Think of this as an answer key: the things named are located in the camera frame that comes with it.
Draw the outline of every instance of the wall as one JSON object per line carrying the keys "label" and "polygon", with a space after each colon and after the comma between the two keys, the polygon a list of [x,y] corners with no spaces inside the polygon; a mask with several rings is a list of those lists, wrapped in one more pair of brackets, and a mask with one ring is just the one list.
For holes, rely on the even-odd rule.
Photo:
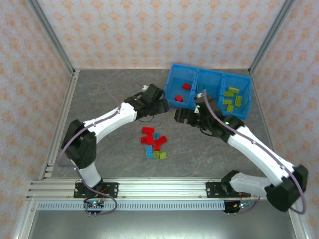
{"label": "wall", "polygon": [[299,0],[254,74],[276,151],[309,170],[307,219],[319,231],[319,4]]}
{"label": "wall", "polygon": [[248,68],[284,0],[39,0],[76,68]]}
{"label": "wall", "polygon": [[26,0],[0,2],[0,238],[39,178],[69,75]]}

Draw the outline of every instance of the red lego brick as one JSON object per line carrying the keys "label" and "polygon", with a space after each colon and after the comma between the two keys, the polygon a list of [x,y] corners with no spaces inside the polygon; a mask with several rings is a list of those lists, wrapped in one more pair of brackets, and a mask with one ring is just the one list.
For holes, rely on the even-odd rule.
{"label": "red lego brick", "polygon": [[141,144],[147,144],[147,143],[148,143],[148,138],[141,137]]}
{"label": "red lego brick", "polygon": [[147,128],[147,127],[142,128],[142,133],[144,133],[144,134],[150,134],[150,133],[154,133],[154,132],[155,132],[155,129],[153,129],[153,128]]}
{"label": "red lego brick", "polygon": [[165,144],[167,142],[168,142],[168,140],[167,140],[167,138],[165,136],[160,137],[159,139],[154,141],[155,145],[163,145],[163,144]]}
{"label": "red lego brick", "polygon": [[184,85],[182,86],[182,88],[184,88],[185,90],[190,90],[190,88],[191,88],[191,84],[189,84],[189,83],[184,83]]}
{"label": "red lego brick", "polygon": [[160,145],[155,145],[154,146],[154,151],[160,151]]}
{"label": "red lego brick", "polygon": [[146,139],[147,139],[147,144],[149,146],[153,146],[154,145],[154,140],[153,140],[153,135],[152,134],[147,134],[146,135]]}
{"label": "red lego brick", "polygon": [[184,101],[184,98],[183,98],[183,96],[181,96],[181,95],[177,95],[177,96],[175,97],[175,100],[176,100],[176,101],[181,101],[181,102],[183,102],[183,101]]}

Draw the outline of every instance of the yellow-green lego brick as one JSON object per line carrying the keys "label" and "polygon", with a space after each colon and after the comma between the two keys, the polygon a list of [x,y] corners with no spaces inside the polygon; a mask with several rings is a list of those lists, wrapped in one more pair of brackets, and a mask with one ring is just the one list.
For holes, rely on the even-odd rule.
{"label": "yellow-green lego brick", "polygon": [[235,96],[235,94],[234,92],[231,92],[231,91],[225,91],[225,96],[232,97],[232,96]]}
{"label": "yellow-green lego brick", "polygon": [[167,159],[167,155],[166,155],[165,152],[164,153],[159,153],[159,157],[160,157],[160,159]]}
{"label": "yellow-green lego brick", "polygon": [[153,152],[153,158],[155,158],[155,159],[160,158],[160,152],[159,151],[154,151]]}
{"label": "yellow-green lego brick", "polygon": [[236,96],[235,106],[237,106],[237,107],[240,107],[240,106],[241,106],[241,99],[242,99],[241,96]]}
{"label": "yellow-green lego brick", "polygon": [[224,105],[232,105],[233,101],[231,99],[224,99],[223,104]]}
{"label": "yellow-green lego brick", "polygon": [[228,105],[227,106],[227,111],[228,112],[233,112],[233,110],[234,110],[234,106],[233,105]]}
{"label": "yellow-green lego brick", "polygon": [[236,93],[236,94],[239,94],[239,89],[238,88],[235,88],[235,87],[228,87],[228,91],[230,91],[230,92],[234,92],[234,93]]}

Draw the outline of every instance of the gray speckled surface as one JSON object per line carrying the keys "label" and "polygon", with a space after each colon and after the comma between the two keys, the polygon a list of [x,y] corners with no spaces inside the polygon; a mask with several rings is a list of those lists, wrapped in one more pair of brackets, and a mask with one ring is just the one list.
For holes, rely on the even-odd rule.
{"label": "gray speckled surface", "polygon": [[[226,70],[248,75],[247,70]],[[81,70],[64,134],[69,124],[78,119],[94,119],[116,107],[105,87],[107,77],[122,72],[109,80],[109,89],[119,101],[140,91],[141,85],[154,83],[164,89],[169,70]],[[106,136],[97,145],[96,166],[102,177],[214,177],[220,178],[236,169],[243,173],[262,176],[263,173],[242,153],[222,140],[204,136],[199,129],[177,123],[171,107],[166,114],[156,115],[150,123],[139,121],[124,125]],[[252,107],[245,120],[253,134],[269,146],[267,133],[253,93]],[[146,159],[145,147],[140,145],[143,126],[154,127],[165,135],[168,143],[161,151],[166,160]],[[66,156],[63,163],[69,163]],[[55,165],[52,177],[77,177],[73,169]]]}

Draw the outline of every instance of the toy brick pile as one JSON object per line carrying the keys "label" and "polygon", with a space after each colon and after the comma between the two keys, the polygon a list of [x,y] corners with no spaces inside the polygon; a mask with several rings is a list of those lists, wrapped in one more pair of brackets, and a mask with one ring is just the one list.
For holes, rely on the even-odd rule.
{"label": "toy brick pile", "polygon": [[[235,97],[235,94],[239,94],[239,89],[230,86],[230,87],[228,87],[228,91],[225,91],[224,97]],[[235,104],[234,105],[233,105],[233,100],[232,99],[224,99],[223,104],[224,105],[228,105],[227,106],[227,111],[228,112],[233,112],[234,106],[235,107],[240,107],[241,106],[241,100],[242,100],[242,97],[236,95]]]}
{"label": "toy brick pile", "polygon": [[160,152],[161,146],[168,142],[167,138],[160,137],[153,128],[143,127],[142,133],[146,134],[146,137],[141,137],[141,144],[147,144],[145,147],[146,158],[167,159],[166,153]]}
{"label": "toy brick pile", "polygon": [[[185,89],[185,90],[187,90],[187,91],[189,91],[190,88],[191,88],[191,84],[189,84],[189,83],[184,83],[183,86],[182,86],[182,88]],[[183,98],[183,96],[181,96],[181,95],[175,96],[175,100],[176,100],[176,101],[180,101],[180,102],[184,102],[184,98]]]}

